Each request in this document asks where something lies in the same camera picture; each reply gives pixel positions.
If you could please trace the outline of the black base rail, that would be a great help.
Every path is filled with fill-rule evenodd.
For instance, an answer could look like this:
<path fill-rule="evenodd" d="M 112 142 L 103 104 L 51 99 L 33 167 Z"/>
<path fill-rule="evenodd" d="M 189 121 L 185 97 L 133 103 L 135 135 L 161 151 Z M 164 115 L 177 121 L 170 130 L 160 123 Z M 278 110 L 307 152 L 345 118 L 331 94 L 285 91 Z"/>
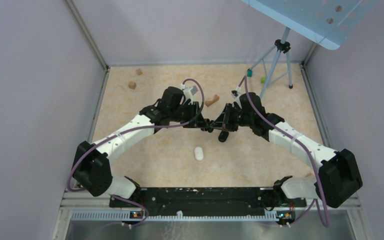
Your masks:
<path fill-rule="evenodd" d="M 288 199 L 272 187 L 148 187 L 136 191 L 131 202 L 145 207 L 152 217 L 263 216 L 275 208 L 306 207 L 305 199 Z"/>

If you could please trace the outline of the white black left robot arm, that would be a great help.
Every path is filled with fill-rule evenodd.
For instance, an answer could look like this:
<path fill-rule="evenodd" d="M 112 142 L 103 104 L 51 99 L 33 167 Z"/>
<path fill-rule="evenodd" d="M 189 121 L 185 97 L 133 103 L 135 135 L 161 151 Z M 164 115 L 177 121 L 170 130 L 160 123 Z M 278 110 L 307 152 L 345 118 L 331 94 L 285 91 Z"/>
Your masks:
<path fill-rule="evenodd" d="M 129 148 L 163 128 L 205 129 L 208 122 L 202 104 L 193 100 L 200 87 L 170 86 L 154 104 L 144 107 L 126 125 L 101 140 L 83 141 L 76 149 L 71 177 L 94 197 L 117 195 L 129 207 L 140 202 L 139 185 L 127 176 L 116 175 L 112 165 Z"/>

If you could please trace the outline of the tan block near base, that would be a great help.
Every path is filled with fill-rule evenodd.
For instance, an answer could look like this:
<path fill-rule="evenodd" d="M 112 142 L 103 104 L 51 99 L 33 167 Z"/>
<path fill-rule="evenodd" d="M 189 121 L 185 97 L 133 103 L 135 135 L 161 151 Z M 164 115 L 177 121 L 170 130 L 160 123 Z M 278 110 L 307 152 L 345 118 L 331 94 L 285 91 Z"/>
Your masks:
<path fill-rule="evenodd" d="M 305 178 L 315 178 L 316 176 L 313 173 L 309 173 L 305 176 Z"/>

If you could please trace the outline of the white earbud charging case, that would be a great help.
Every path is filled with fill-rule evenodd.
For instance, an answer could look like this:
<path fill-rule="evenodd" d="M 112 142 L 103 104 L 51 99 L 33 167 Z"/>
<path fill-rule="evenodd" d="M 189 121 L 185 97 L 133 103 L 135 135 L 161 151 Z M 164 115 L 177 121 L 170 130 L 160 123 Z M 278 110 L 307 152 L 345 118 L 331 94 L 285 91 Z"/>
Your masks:
<path fill-rule="evenodd" d="M 197 160 L 197 161 L 202 161 L 204 159 L 204 150 L 202 147 L 200 146 L 197 146 L 194 148 L 194 158 Z"/>

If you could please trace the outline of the small tan wooden cube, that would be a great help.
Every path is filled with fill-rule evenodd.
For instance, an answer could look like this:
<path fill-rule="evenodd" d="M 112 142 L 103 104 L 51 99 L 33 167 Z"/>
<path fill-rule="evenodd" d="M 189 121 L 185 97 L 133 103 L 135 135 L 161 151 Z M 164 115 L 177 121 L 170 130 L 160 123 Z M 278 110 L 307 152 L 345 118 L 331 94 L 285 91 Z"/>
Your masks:
<path fill-rule="evenodd" d="M 143 71 L 140 68 L 138 68 L 138 69 L 136 69 L 136 74 L 138 76 L 141 76 L 143 74 Z"/>

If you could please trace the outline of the light blue perforated panel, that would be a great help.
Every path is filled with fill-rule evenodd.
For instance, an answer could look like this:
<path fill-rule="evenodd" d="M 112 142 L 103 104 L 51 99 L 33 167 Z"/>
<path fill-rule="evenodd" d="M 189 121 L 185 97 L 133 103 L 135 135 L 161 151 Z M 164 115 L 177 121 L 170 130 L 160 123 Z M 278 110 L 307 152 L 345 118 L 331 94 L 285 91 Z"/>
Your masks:
<path fill-rule="evenodd" d="M 337 50 L 376 0 L 244 0 L 327 50 Z"/>

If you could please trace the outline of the brown wooden arch block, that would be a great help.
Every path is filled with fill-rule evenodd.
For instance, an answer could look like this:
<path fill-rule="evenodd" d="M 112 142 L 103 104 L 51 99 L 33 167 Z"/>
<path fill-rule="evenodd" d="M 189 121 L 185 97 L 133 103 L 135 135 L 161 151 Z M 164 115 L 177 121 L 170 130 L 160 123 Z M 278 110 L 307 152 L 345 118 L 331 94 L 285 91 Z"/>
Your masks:
<path fill-rule="evenodd" d="M 207 106 L 207 107 L 210 107 L 211 105 L 213 105 L 214 103 L 216 103 L 218 100 L 220 99 L 220 97 L 215 94 L 211 99 L 209 100 L 205 100 L 204 104 Z"/>

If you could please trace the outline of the grey tripod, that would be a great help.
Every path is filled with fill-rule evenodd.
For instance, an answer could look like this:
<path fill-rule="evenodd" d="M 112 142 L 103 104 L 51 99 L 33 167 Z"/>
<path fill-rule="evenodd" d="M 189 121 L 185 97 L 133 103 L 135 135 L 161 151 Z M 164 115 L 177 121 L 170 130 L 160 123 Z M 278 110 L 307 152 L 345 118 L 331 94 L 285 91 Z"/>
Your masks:
<path fill-rule="evenodd" d="M 283 78 L 284 76 L 288 76 L 288 87 L 289 89 L 293 89 L 293 78 L 292 78 L 292 69 L 291 69 L 291 57 L 290 57 L 290 50 L 291 50 L 291 44 L 287 41 L 287 38 L 290 34 L 291 29 L 289 27 L 286 27 L 283 31 L 283 34 L 280 39 L 275 40 L 274 44 L 267 50 L 250 68 L 254 72 L 254 68 L 262 63 L 263 64 L 263 70 L 264 70 L 264 76 L 266 77 L 266 81 L 263 84 L 262 90 L 260 91 L 259 98 L 262 100 L 263 96 L 267 90 L 267 88 L 275 83 L 277 80 Z M 267 70 L 265 58 L 274 50 L 276 50 L 274 59 L 271 62 L 270 69 Z M 283 73 L 281 76 L 277 77 L 276 79 L 272 80 L 275 69 L 279 63 L 279 59 L 281 55 L 285 55 L 286 57 L 286 64 L 287 64 L 287 71 Z"/>

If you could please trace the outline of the black earbud charging case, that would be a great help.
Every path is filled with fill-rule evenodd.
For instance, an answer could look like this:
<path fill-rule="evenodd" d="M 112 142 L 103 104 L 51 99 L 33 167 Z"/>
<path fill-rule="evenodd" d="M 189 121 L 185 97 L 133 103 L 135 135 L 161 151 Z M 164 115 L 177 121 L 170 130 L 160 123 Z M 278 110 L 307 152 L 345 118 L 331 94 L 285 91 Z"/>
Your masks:
<path fill-rule="evenodd" d="M 226 142 L 229 137 L 229 134 L 230 133 L 228 131 L 221 131 L 218 135 L 218 141 L 221 143 Z"/>

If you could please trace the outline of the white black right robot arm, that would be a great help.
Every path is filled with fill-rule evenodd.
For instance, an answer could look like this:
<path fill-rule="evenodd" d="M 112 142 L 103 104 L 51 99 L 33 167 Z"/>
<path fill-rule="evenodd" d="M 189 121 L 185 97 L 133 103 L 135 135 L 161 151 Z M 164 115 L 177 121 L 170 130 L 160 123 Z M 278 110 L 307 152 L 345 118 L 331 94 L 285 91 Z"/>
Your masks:
<path fill-rule="evenodd" d="M 248 127 L 269 143 L 288 150 L 315 170 L 313 177 L 284 177 L 273 192 L 279 206 L 293 199 L 324 199 L 327 206 L 338 208 L 363 186 L 355 155 L 348 149 L 329 148 L 306 137 L 275 113 L 266 112 L 253 92 L 242 94 L 227 103 L 210 129 L 235 132 Z"/>

